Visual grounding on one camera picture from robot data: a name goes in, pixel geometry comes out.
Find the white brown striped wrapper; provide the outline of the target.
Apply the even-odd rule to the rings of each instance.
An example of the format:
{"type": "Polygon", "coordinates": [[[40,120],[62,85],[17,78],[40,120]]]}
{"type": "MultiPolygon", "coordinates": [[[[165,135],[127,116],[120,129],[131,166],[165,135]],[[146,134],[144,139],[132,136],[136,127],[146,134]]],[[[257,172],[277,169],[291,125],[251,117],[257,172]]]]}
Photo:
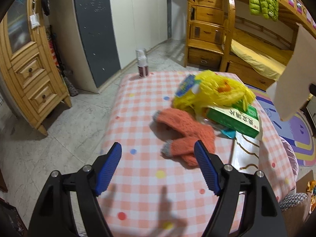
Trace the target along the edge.
{"type": "Polygon", "coordinates": [[[260,141],[236,132],[230,164],[239,172],[255,174],[259,170],[260,141]]]}

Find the green medicine box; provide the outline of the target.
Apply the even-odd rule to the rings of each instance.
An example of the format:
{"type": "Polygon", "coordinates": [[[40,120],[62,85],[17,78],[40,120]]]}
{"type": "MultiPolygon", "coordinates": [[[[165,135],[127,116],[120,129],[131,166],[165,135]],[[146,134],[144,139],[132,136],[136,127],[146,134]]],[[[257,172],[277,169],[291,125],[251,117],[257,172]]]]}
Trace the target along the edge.
{"type": "Polygon", "coordinates": [[[260,133],[260,120],[255,107],[249,105],[243,112],[241,108],[209,107],[206,118],[241,134],[255,138],[260,133]]]}

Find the brown leather pouch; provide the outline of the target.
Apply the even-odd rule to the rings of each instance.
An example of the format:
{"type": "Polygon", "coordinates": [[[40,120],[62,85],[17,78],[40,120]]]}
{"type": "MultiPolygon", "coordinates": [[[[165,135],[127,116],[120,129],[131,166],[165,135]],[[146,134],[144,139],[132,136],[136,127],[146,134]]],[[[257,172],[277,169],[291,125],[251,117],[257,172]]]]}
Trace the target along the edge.
{"type": "Polygon", "coordinates": [[[295,49],[279,80],[266,90],[282,121],[288,121],[308,100],[315,85],[315,38],[298,25],[295,49]]]}

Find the pink trash bag bin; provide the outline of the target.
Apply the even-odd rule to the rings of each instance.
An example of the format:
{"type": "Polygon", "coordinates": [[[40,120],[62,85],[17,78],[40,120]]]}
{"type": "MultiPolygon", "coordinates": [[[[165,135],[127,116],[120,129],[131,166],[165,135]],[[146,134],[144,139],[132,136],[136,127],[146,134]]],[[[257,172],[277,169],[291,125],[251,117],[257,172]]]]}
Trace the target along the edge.
{"type": "Polygon", "coordinates": [[[287,140],[285,140],[283,137],[280,137],[280,139],[281,139],[283,147],[287,153],[287,156],[288,156],[288,159],[289,159],[292,171],[293,171],[294,179],[295,179],[295,181],[297,181],[297,177],[298,177],[298,173],[299,173],[299,165],[298,165],[298,161],[297,161],[296,155],[294,153],[294,150],[287,140]]]}

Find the orange knitted gloves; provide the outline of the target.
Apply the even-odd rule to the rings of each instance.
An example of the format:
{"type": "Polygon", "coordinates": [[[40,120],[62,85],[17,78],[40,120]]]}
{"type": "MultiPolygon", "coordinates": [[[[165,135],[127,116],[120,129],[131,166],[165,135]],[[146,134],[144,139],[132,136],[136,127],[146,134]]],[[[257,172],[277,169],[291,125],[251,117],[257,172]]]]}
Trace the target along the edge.
{"type": "Polygon", "coordinates": [[[201,140],[209,153],[215,152],[215,133],[212,126],[196,121],[188,112],[167,108],[155,112],[153,121],[165,124],[182,137],[166,140],[161,154],[166,158],[181,158],[189,167],[197,167],[194,144],[201,140]]]}

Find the yellow bed sheet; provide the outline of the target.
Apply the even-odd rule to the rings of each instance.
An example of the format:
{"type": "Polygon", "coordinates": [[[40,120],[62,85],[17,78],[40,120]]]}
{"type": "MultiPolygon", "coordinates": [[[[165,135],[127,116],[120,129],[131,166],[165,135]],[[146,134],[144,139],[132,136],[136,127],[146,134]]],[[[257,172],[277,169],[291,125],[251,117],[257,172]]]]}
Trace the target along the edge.
{"type": "Polygon", "coordinates": [[[265,78],[277,81],[286,66],[271,56],[262,55],[232,39],[230,50],[265,78]]]}

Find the rainbow oval rug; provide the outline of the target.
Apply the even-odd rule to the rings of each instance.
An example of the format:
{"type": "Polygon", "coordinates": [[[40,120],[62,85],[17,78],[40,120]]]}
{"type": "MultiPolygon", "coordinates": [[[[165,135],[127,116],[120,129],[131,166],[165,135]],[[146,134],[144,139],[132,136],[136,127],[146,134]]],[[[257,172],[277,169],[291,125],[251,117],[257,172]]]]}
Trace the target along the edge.
{"type": "Polygon", "coordinates": [[[300,166],[315,165],[315,138],[312,129],[301,111],[289,121],[281,121],[273,102],[265,91],[253,86],[248,86],[256,95],[257,101],[270,118],[278,134],[283,137],[293,148],[300,166]]]}

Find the pink checkered tablecloth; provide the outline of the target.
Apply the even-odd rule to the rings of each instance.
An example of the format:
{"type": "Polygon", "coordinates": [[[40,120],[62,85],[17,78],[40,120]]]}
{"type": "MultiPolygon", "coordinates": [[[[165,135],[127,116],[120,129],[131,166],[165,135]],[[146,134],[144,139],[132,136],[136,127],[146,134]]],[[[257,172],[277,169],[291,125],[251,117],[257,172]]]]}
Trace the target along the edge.
{"type": "Polygon", "coordinates": [[[113,236],[201,236],[218,197],[194,157],[202,139],[223,163],[234,141],[210,127],[154,121],[172,102],[187,72],[127,75],[119,86],[102,152],[114,143],[122,157],[99,205],[113,236]]]}

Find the wooden bunk bed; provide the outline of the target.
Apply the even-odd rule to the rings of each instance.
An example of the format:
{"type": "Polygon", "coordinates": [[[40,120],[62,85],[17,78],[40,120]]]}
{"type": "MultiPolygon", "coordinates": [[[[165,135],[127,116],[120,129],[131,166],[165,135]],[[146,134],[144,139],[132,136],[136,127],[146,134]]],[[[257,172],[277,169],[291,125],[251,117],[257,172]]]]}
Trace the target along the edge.
{"type": "Polygon", "coordinates": [[[313,37],[315,37],[315,24],[313,20],[308,21],[307,10],[302,7],[302,12],[299,12],[297,4],[302,4],[300,0],[294,0],[294,5],[289,3],[289,0],[278,0],[279,2],[279,19],[281,23],[292,30],[291,40],[288,41],[283,36],[279,35],[281,27],[276,31],[267,28],[268,20],[262,23],[254,22],[248,18],[240,17],[236,14],[235,2],[240,1],[249,4],[247,0],[227,0],[225,4],[228,7],[228,18],[224,21],[225,35],[223,39],[223,57],[220,66],[221,71],[236,74],[247,85],[256,87],[260,90],[266,90],[275,80],[273,76],[262,73],[253,67],[250,63],[238,57],[231,51],[233,35],[236,30],[240,30],[251,38],[243,46],[250,45],[250,50],[254,51],[259,47],[274,47],[278,53],[274,60],[281,63],[273,69],[274,72],[279,72],[285,67],[285,60],[282,56],[283,51],[294,51],[298,27],[302,25],[313,37]]]}

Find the yellow yarn doll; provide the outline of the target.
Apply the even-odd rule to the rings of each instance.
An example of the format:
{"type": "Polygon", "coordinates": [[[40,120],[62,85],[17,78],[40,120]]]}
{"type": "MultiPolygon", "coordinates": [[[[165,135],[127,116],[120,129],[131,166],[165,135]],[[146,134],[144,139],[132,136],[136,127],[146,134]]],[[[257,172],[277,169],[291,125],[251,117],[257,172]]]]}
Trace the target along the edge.
{"type": "Polygon", "coordinates": [[[238,105],[243,111],[256,96],[242,82],[206,70],[187,75],[178,86],[172,107],[195,115],[211,106],[230,108],[238,105]]]}

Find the green puffer jacket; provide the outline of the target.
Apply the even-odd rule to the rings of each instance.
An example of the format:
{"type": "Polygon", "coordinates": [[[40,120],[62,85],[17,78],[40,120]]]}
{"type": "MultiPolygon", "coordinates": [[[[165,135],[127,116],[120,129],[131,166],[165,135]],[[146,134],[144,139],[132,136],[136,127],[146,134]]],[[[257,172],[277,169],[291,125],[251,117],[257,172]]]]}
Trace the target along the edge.
{"type": "Polygon", "coordinates": [[[250,14],[278,21],[278,0],[249,0],[250,14]]]}

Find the cardboard box on floor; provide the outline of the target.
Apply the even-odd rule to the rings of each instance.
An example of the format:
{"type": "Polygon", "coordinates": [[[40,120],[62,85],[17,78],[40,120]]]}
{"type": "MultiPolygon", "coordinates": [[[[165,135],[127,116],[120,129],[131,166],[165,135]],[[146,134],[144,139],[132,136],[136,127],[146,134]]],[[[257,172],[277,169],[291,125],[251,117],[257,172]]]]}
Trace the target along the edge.
{"type": "Polygon", "coordinates": [[[315,179],[312,170],[297,181],[296,191],[280,202],[287,236],[315,236],[315,179]]]}

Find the spray bottle white cap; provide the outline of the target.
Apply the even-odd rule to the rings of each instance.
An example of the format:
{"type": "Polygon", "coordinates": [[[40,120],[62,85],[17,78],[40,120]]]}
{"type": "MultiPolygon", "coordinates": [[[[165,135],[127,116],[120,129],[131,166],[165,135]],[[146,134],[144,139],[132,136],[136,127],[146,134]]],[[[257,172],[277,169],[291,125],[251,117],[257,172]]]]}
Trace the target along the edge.
{"type": "Polygon", "coordinates": [[[135,53],[139,76],[141,78],[147,77],[149,75],[147,52],[145,49],[137,49],[135,53]]]}

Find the wooden stair drawers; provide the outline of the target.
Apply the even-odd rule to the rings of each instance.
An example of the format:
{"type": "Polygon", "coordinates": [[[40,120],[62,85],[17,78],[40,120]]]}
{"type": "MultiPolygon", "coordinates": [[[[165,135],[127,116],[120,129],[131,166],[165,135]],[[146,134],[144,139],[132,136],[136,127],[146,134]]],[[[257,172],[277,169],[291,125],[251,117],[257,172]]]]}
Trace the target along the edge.
{"type": "Polygon", "coordinates": [[[187,0],[184,66],[226,71],[235,17],[235,0],[187,0]]]}

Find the white wardrobe with portholes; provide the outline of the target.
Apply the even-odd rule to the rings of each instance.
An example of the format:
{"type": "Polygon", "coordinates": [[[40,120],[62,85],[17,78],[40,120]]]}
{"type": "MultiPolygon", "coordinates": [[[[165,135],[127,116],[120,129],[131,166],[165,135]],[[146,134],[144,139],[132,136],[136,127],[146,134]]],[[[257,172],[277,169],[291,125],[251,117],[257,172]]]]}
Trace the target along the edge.
{"type": "Polygon", "coordinates": [[[74,0],[74,7],[97,88],[133,62],[138,49],[168,39],[168,0],[74,0]]]}

